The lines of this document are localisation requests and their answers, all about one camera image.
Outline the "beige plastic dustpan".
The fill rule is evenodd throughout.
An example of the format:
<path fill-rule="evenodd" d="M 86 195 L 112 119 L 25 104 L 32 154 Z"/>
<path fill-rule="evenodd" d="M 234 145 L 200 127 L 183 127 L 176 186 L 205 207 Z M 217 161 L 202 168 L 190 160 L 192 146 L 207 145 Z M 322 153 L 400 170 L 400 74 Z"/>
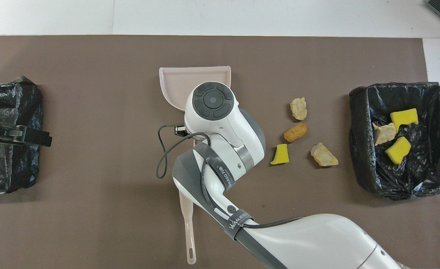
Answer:
<path fill-rule="evenodd" d="M 159 78 L 162 94 L 170 105 L 184 112 L 184 122 L 171 124 L 186 127 L 187 135 L 200 133 L 210 138 L 225 139 L 221 145 L 230 145 L 234 139 L 228 118 L 237 101 L 231 89 L 231 68 L 218 67 L 161 67 Z"/>

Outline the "beige hand brush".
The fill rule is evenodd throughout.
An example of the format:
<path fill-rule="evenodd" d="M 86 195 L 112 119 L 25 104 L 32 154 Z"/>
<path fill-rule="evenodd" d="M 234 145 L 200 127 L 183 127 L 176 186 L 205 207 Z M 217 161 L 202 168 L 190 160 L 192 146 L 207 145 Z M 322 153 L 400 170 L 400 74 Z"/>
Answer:
<path fill-rule="evenodd" d="M 194 204 L 181 192 L 179 192 L 179 204 L 185 225 L 186 260 L 188 264 L 193 265 L 197 261 L 193 227 Z"/>

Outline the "small yellow sponge wedge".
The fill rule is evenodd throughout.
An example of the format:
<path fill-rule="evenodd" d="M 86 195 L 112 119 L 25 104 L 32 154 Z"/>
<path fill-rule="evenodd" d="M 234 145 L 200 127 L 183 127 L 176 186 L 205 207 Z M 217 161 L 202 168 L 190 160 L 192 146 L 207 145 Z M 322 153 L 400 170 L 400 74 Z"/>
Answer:
<path fill-rule="evenodd" d="M 278 165 L 278 164 L 285 164 L 289 163 L 289 155 L 288 155 L 288 149 L 287 144 L 279 144 L 276 146 L 275 155 L 273 157 L 273 160 L 271 160 L 271 165 Z"/>

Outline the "brown oval foam chunk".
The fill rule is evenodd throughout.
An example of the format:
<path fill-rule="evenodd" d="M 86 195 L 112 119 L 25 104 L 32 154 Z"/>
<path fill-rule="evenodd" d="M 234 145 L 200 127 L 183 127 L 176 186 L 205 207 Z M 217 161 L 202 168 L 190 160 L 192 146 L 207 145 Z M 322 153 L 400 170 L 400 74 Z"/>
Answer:
<path fill-rule="evenodd" d="M 293 143 L 308 133 L 306 124 L 297 124 L 284 132 L 283 137 L 288 143 Z"/>

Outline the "small pale foam chunk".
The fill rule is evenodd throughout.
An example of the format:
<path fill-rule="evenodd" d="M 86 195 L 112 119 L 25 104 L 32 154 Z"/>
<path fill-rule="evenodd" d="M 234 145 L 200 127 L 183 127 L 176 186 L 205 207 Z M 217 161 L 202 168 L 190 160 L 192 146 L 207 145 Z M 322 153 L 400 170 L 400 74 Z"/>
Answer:
<path fill-rule="evenodd" d="M 292 116 L 298 121 L 303 121 L 307 117 L 307 103 L 305 97 L 295 98 L 290 102 Z"/>

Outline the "large pale foam chunk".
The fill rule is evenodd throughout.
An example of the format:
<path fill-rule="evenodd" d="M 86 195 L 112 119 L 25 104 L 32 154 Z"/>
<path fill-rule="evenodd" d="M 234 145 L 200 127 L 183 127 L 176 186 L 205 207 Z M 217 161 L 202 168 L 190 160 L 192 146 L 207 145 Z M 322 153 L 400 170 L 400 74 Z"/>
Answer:
<path fill-rule="evenodd" d="M 310 155 L 321 167 L 338 165 L 338 159 L 321 142 L 311 148 Z"/>

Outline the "orange striped foam piece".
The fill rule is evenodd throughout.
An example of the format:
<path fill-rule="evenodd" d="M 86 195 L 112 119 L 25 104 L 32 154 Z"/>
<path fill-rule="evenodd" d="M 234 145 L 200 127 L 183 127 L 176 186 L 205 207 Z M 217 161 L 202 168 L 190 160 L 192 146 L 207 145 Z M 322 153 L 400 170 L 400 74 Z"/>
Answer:
<path fill-rule="evenodd" d="M 393 140 L 397 134 L 396 126 L 394 125 L 394 123 L 389 123 L 383 126 L 377 126 L 377 124 L 372 123 L 372 126 L 373 140 L 375 146 Z"/>

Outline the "green and yellow sponge piece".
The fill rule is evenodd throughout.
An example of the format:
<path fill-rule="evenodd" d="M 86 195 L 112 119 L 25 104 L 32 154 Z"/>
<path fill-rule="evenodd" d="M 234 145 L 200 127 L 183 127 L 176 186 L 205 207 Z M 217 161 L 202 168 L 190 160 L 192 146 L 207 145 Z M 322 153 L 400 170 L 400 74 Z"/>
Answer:
<path fill-rule="evenodd" d="M 395 165 L 401 164 L 403 158 L 410 152 L 411 145 L 404 136 L 399 137 L 395 143 L 385 150 L 386 155 Z"/>

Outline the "notched yellow sponge piece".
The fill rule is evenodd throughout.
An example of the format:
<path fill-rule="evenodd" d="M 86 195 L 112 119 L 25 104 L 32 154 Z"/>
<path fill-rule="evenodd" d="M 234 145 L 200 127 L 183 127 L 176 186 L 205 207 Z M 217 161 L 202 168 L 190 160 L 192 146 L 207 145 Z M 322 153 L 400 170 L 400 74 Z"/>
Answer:
<path fill-rule="evenodd" d="M 416 108 L 406 109 L 399 112 L 392 112 L 390 113 L 390 117 L 392 123 L 396 128 L 396 133 L 399 132 L 399 128 L 401 125 L 419 124 L 418 111 L 416 110 Z"/>

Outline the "black bag lined bin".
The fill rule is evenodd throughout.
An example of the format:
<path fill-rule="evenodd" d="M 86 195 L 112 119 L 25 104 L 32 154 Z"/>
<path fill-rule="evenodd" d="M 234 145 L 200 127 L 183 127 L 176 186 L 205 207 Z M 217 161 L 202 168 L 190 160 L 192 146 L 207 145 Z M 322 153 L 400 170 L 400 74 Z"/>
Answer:
<path fill-rule="evenodd" d="M 350 155 L 358 184 L 391 200 L 408 200 L 440 194 L 440 84 L 379 83 L 349 93 Z M 400 164 L 386 150 L 394 144 L 374 142 L 374 125 L 392 122 L 390 114 L 415 108 L 418 124 L 399 128 L 411 149 Z"/>
<path fill-rule="evenodd" d="M 39 87 L 25 76 L 0 84 L 0 121 L 42 129 L 43 97 Z M 0 143 L 0 193 L 29 188 L 39 175 L 38 145 Z"/>

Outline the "brown table mat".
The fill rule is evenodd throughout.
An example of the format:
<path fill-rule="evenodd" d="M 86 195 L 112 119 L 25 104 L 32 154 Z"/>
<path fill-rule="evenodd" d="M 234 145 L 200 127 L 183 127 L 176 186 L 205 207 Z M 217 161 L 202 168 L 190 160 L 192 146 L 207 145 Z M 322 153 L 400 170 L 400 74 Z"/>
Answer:
<path fill-rule="evenodd" d="M 186 262 L 171 175 L 155 176 L 157 129 L 183 121 L 161 67 L 230 66 L 231 88 L 260 124 L 264 160 L 226 192 L 259 223 L 334 213 L 398 262 L 440 268 L 440 196 L 391 201 L 362 189 L 349 151 L 349 92 L 425 82 L 421 39 L 254 36 L 0 36 L 0 83 L 23 75 L 43 95 L 36 184 L 0 194 L 0 269 L 257 269 L 254 256 L 195 208 L 197 262 Z M 305 97 L 307 117 L 290 102 Z M 297 124 L 308 133 L 288 143 Z M 338 159 L 321 167 L 317 143 Z M 289 163 L 271 165 L 287 144 Z"/>

